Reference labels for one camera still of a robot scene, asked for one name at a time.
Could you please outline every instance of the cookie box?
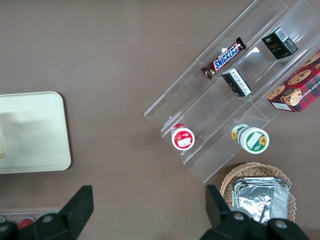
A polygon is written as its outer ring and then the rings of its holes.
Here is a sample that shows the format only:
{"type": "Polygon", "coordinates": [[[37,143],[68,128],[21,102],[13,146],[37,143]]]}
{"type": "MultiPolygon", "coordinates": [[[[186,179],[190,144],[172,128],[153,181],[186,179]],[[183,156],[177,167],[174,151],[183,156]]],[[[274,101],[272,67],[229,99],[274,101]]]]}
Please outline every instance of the cookie box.
{"type": "Polygon", "coordinates": [[[320,50],[267,96],[279,110],[299,113],[320,95],[320,50]]]}

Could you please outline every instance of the small black package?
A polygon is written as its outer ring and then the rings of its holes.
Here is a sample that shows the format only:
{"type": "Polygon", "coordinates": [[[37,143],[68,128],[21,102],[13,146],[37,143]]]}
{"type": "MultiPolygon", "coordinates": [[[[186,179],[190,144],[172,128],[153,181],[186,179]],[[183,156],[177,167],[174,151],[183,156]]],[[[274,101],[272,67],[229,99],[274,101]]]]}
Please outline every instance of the small black package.
{"type": "Polygon", "coordinates": [[[251,88],[248,86],[245,79],[241,76],[237,69],[231,68],[223,72],[222,77],[228,84],[229,88],[238,97],[245,97],[251,93],[251,88]]]}
{"type": "Polygon", "coordinates": [[[276,59],[291,56],[298,50],[298,47],[281,27],[263,37],[262,41],[276,59]]]}

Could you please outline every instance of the clear acrylic shelf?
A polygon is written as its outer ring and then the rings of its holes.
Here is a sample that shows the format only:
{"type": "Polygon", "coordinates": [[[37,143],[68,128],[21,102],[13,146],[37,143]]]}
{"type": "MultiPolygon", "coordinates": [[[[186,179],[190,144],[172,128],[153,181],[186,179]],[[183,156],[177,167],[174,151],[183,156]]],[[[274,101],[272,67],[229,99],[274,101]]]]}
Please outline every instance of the clear acrylic shelf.
{"type": "Polygon", "coordinates": [[[238,123],[264,128],[278,113],[266,95],[320,49],[320,17],[307,0],[289,7],[283,0],[255,0],[144,113],[172,146],[171,129],[177,123],[195,135],[194,146],[178,151],[182,162],[206,182],[241,146],[231,138],[238,123]],[[261,38],[282,27],[299,50],[277,60],[261,38]],[[247,49],[207,79],[201,68],[241,37],[247,49]],[[236,68],[252,92],[237,97],[221,77],[236,68]]]}

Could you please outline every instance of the wicker basket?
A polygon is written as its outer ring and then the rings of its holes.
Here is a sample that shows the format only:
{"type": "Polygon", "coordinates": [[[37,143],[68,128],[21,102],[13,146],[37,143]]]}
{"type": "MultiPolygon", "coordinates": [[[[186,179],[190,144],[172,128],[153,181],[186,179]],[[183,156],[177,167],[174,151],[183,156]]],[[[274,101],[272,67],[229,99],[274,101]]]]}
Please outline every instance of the wicker basket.
{"type": "MultiPolygon", "coordinates": [[[[241,177],[279,177],[282,178],[289,186],[290,179],[279,169],[270,165],[263,165],[257,162],[242,164],[234,169],[224,178],[220,193],[229,207],[232,207],[232,183],[241,177]]],[[[288,220],[295,222],[296,199],[290,193],[288,203],[288,220]]]]}

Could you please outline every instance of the candy bar wrapper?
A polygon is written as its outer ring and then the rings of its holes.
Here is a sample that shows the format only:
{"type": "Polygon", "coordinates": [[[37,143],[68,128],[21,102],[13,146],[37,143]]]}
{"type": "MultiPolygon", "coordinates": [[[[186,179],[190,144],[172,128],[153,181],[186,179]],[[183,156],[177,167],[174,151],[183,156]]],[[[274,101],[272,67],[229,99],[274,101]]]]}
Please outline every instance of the candy bar wrapper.
{"type": "Polygon", "coordinates": [[[220,69],[223,68],[228,62],[230,62],[235,56],[237,56],[243,49],[246,49],[246,45],[242,42],[241,38],[238,37],[236,42],[229,47],[223,54],[216,58],[213,62],[203,67],[201,70],[204,72],[208,79],[212,79],[213,75],[216,74],[220,69]]]}

